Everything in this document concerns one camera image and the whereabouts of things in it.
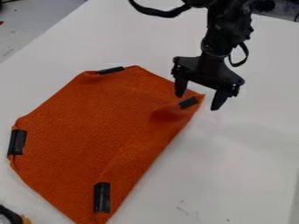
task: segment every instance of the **orange cloth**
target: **orange cloth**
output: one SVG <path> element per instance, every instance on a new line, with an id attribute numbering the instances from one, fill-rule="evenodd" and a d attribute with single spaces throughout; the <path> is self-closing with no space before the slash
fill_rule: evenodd
<path id="1" fill-rule="evenodd" d="M 24 155 L 9 156 L 22 180 L 77 224 L 105 223 L 197 104 L 180 108 L 171 81 L 139 66 L 85 72 L 16 121 Z M 110 183 L 110 213 L 94 213 L 94 185 Z"/>

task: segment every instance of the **white table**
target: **white table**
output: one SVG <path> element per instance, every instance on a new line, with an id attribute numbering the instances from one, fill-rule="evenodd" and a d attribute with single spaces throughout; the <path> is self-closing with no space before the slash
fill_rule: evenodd
<path id="1" fill-rule="evenodd" d="M 292 209 L 299 209 L 299 26 L 255 16 L 254 28 L 250 59 L 235 70 L 247 80 L 240 97 L 211 112 L 214 92 L 191 85 L 207 94 L 205 105 L 109 223 L 298 223 Z M 10 169 L 10 126 L 84 70 L 140 65 L 170 78 L 172 58 L 199 54 L 204 35 L 205 10 L 162 19 L 135 12 L 126 0 L 90 0 L 6 60 L 0 66 L 0 203 L 34 223 L 70 223 Z"/>

